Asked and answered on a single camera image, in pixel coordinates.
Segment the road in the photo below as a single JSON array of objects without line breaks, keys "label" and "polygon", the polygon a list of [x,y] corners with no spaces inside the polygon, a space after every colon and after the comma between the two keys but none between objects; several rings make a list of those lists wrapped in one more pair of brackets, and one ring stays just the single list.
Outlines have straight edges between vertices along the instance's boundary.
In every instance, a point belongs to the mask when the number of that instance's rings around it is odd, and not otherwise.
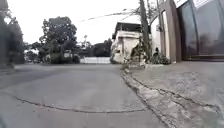
[{"label": "road", "polygon": [[0,76],[0,128],[164,128],[119,68],[17,66]]}]

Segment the concrete sidewalk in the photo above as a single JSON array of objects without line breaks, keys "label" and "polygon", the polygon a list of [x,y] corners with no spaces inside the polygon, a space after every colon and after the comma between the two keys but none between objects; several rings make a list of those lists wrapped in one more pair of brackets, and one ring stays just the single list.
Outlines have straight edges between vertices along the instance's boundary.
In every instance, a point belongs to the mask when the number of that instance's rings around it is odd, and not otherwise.
[{"label": "concrete sidewalk", "polygon": [[223,127],[224,63],[182,62],[125,79],[170,127]]}]

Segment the power line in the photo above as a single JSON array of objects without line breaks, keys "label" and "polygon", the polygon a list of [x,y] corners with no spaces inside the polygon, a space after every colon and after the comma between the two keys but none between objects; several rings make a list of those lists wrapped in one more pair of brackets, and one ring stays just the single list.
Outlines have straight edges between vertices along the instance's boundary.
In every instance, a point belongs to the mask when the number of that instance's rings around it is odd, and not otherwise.
[{"label": "power line", "polygon": [[81,20],[79,22],[85,22],[85,21],[94,20],[94,19],[98,19],[98,18],[104,18],[104,17],[108,17],[108,16],[128,15],[128,14],[133,15],[134,13],[136,13],[136,10],[133,11],[133,12],[119,12],[119,13],[112,13],[112,14],[107,14],[107,15],[103,15],[103,16],[92,17],[92,18],[89,18],[89,19],[86,19],[86,20]]},{"label": "power line", "polygon": [[138,8],[137,8],[135,11],[133,11],[130,15],[124,17],[123,19],[121,19],[121,20],[119,20],[119,21],[125,20],[125,19],[127,19],[128,17],[130,17],[130,16],[132,16],[132,15],[134,15],[134,14],[138,14],[139,8],[140,8],[140,7],[138,7]]}]

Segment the dark gate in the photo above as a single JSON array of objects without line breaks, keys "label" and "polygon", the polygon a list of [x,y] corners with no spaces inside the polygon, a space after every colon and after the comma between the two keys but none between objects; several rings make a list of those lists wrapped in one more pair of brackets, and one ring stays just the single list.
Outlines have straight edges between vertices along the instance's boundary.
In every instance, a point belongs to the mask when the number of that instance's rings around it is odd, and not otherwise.
[{"label": "dark gate", "polygon": [[182,58],[224,60],[224,7],[221,0],[189,0],[178,8]]}]

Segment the white wall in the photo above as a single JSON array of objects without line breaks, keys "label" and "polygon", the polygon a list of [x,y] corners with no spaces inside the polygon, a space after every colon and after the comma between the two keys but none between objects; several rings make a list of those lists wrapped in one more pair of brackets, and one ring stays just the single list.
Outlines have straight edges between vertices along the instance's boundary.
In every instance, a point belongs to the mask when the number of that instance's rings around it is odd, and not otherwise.
[{"label": "white wall", "polygon": [[165,31],[165,50],[166,57],[170,59],[170,38],[167,24],[166,11],[163,12],[163,21],[164,21],[164,31]]},{"label": "white wall", "polygon": [[110,57],[85,57],[80,59],[83,64],[110,64]]},{"label": "white wall", "polygon": [[160,32],[157,31],[157,26],[159,25],[159,18],[157,17],[151,24],[151,34],[152,34],[152,53],[155,52],[155,48],[158,47],[161,52],[161,40]]}]

